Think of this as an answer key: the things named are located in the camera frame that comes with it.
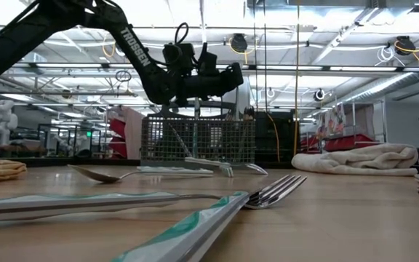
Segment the small fork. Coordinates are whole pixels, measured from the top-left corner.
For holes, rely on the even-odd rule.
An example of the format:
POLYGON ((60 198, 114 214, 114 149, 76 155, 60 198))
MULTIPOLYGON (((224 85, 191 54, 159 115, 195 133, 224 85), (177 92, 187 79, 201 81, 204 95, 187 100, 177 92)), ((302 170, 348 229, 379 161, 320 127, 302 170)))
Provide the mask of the small fork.
POLYGON ((253 164, 253 163, 248 163, 248 164, 231 164, 228 162, 219 162, 219 161, 215 161, 215 160, 208 160, 208 159, 199 159, 199 158, 193 158, 193 157, 186 157, 185 158, 185 162, 189 162, 189 163, 194 163, 194 164, 205 164, 205 165, 212 165, 212 166, 216 166, 219 167, 222 164, 230 164, 233 167, 246 167, 248 169, 251 170, 255 170, 256 172, 262 174, 262 175, 267 175, 268 172, 266 170, 264 170, 262 167, 253 164))

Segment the metal shelf rack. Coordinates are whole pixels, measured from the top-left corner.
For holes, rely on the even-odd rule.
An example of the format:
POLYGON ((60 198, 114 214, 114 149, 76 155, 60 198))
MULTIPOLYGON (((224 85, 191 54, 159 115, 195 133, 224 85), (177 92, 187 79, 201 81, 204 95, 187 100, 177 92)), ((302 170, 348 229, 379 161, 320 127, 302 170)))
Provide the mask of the metal shelf rack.
POLYGON ((381 143, 387 140, 385 103, 339 104, 308 117, 300 127, 300 141, 307 135, 319 139, 335 135, 365 134, 381 143))

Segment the silver ventilation duct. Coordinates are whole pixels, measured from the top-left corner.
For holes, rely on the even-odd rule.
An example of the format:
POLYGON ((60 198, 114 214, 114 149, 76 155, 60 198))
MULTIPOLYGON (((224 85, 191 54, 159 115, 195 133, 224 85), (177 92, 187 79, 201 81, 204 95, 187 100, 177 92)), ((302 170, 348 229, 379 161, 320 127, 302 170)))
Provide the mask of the silver ventilation duct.
POLYGON ((378 79, 369 84, 361 86, 354 91, 338 98, 337 101, 331 101, 326 107, 334 107, 337 104, 347 103, 357 100, 372 100, 380 98, 388 93, 409 87, 419 83, 418 73, 405 73, 398 76, 392 76, 387 79, 378 79))

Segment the red storage bins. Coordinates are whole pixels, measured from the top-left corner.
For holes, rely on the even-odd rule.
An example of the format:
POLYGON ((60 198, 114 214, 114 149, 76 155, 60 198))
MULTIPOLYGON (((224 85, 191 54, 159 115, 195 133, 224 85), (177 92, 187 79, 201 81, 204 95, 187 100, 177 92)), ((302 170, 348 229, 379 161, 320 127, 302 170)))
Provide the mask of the red storage bins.
POLYGON ((113 150, 118 158, 127 158, 127 145, 125 140, 125 123, 118 119, 112 119, 110 121, 109 130, 112 133, 111 141, 108 143, 108 147, 113 150))
POLYGON ((316 154, 323 151, 347 151, 378 144, 380 142, 361 133, 355 135, 328 136, 322 139, 319 139, 316 135, 307 135, 300 141, 300 153, 316 154))

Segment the fork with teal-white handle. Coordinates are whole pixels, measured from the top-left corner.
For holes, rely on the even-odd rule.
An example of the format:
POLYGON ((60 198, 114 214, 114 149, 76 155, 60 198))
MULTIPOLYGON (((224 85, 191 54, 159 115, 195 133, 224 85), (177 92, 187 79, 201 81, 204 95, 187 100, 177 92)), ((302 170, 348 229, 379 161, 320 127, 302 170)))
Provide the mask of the fork with teal-white handle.
MULTIPOLYGON (((306 177, 285 175, 272 184, 254 193, 240 191, 233 194, 241 197, 242 204, 252 210, 267 209, 289 196, 300 187, 306 177)), ((28 195, 0 199, 0 221, 30 220, 74 213, 116 212, 136 207, 162 207, 190 199, 222 200, 211 194, 98 194, 92 196, 42 196, 28 195)))

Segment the gray mesh cutlery basket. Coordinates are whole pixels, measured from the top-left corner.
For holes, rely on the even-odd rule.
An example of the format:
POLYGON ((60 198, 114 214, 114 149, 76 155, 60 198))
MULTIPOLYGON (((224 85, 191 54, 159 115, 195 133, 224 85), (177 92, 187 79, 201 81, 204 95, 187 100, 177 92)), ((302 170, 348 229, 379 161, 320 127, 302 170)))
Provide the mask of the gray mesh cutlery basket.
MULTIPOLYGON (((200 101, 199 159, 248 164, 255 161, 255 121, 244 121, 235 103, 200 101)), ((154 108, 142 121, 140 161, 151 166, 188 166, 187 157, 167 123, 180 135, 193 157, 194 101, 154 108)))

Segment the white robot figure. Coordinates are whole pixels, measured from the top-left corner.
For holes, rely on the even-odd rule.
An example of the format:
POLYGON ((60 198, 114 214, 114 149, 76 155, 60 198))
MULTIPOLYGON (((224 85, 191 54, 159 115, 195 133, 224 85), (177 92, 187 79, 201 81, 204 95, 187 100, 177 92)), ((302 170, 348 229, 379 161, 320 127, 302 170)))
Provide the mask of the white robot figure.
POLYGON ((12 112, 15 102, 0 100, 0 146, 9 144, 10 131, 17 128, 18 117, 12 112))

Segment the white checkered dish towel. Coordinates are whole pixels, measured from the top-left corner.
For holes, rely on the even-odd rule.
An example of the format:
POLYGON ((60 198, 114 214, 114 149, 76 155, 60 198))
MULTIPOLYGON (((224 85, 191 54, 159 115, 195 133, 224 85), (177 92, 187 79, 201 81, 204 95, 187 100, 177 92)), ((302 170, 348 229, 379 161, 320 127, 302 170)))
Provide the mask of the white checkered dish towel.
POLYGON ((408 177, 418 174, 416 147, 383 143, 325 154, 296 154, 291 161, 297 170, 333 175, 374 175, 408 177))

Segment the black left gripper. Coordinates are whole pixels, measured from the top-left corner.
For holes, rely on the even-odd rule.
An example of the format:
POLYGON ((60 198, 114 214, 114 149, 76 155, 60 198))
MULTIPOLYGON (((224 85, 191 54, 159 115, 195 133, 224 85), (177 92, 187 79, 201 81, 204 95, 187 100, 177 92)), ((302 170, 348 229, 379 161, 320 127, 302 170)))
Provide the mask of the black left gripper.
MULTIPOLYGON (((170 90, 169 102, 175 102, 180 106, 187 104, 188 98, 201 98, 208 100, 218 92, 221 76, 216 69, 217 55, 207 50, 207 43, 203 44, 198 59, 193 57, 193 70, 189 75, 179 74, 169 70, 170 90)), ((232 63, 227 67, 228 92, 236 89, 244 83, 241 66, 239 63, 232 63)))

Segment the white building pillar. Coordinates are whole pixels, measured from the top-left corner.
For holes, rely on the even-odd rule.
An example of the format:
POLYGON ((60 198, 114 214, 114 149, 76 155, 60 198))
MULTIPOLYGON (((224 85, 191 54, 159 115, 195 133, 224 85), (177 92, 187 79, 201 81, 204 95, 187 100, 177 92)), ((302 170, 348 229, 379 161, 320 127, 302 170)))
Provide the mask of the white building pillar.
POLYGON ((231 96, 230 101, 236 104, 238 111, 243 112, 246 107, 250 106, 249 85, 240 85, 232 90, 229 95, 231 96))

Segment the black metal table frame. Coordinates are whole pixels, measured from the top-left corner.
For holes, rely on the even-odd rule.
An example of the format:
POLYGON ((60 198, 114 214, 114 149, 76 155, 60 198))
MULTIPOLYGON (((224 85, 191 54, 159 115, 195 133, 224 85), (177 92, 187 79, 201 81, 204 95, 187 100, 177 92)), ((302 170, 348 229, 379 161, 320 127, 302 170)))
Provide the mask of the black metal table frame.
POLYGON ((12 161, 22 162, 27 167, 51 167, 73 165, 113 165, 113 166, 140 166, 137 159, 90 159, 76 157, 47 157, 47 158, 11 158, 12 161))

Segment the black frame workstation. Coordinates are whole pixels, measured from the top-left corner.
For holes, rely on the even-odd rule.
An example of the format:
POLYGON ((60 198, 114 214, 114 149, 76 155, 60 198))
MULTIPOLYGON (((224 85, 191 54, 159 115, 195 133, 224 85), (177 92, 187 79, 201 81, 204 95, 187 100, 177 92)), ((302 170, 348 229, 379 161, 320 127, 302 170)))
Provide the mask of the black frame workstation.
POLYGON ((39 124, 37 133, 48 157, 90 158, 101 148, 102 131, 84 124, 39 124))

